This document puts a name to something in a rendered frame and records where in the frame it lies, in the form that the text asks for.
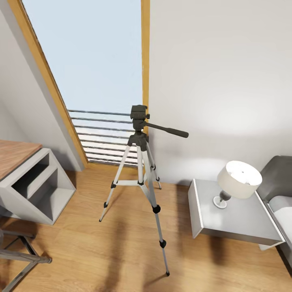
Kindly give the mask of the camera tripod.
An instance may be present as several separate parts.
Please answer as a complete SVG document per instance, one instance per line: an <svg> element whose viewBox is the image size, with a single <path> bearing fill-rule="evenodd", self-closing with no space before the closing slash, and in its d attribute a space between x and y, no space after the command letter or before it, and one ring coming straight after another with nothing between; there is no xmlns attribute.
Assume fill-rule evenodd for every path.
<svg viewBox="0 0 292 292"><path fill-rule="evenodd" d="M161 188L160 183L159 183L160 178L157 176L156 165L153 162L152 154L151 154L150 148L148 146L149 137L147 136L146 133L143 133L142 130L144 129L145 126L149 126L149 127L153 127L153 128L157 128L157 129L166 131L170 134L182 136L183 138L188 137L188 132L180 131L180 130L176 130L176 129L172 129L172 128L160 127L160 126L157 126L157 125L154 125L151 123L146 123L145 119L150 118L150 114L146 115L146 109L148 109L148 107L146 105L133 105L132 106L130 118L131 118L131 120L133 120L132 123L133 123L133 129L135 130L135 134L131 135L129 140L128 140L127 147L126 147L126 150L124 152L122 161L119 165L116 177L115 177L114 181L112 182L111 191L110 191L108 200L107 200L107 202L104 203L104 211L103 211L103 214L101 216L101 219L102 219L102 217L105 213L105 210L108 206L108 203L109 203L109 200L110 200L111 195L113 193L113 190L117 185L140 186L143 193L145 194L145 196L149 200L149 202L153 208L153 212L155 213L155 218L156 218L157 228L158 228L159 238L160 238L160 246L162 247L162 252L163 252L163 257L164 257L165 267L166 267L166 273L169 276L170 273L168 271L167 260L166 260L166 256L165 256L165 250L164 250L164 248L166 246L166 241L163 240L163 238L162 238L161 227L160 227L159 216L158 216L158 212L160 212L161 207L159 205L157 205L157 203L156 203L155 192L154 192L154 187L153 187L153 180L152 180L152 176L151 176L152 171L154 171L154 174L156 176L156 180L159 184L159 188L160 189L162 189L162 188ZM129 150L130 150L133 143L136 144L136 147L137 147L137 163L138 163L139 180L118 180L119 175L121 173L121 170L123 168L123 165L125 163L125 160L127 158L127 155L129 153ZM144 175L143 175L143 165L144 165L145 171L146 171L146 173ZM144 184L146 180L148 181L149 190L147 189L146 185Z"/></svg>

